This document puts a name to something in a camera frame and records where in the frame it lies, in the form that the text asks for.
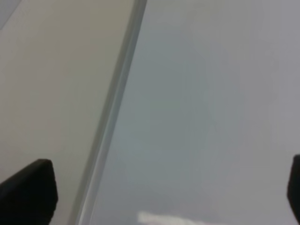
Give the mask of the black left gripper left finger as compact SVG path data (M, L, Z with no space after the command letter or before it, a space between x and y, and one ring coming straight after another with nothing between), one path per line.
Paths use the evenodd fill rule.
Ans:
M48 225L57 202L53 163L38 159L0 184L0 223Z

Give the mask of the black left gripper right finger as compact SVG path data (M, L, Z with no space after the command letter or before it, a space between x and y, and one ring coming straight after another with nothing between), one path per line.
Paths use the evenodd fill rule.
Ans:
M297 222L300 221L300 156L293 157L287 185L287 199Z

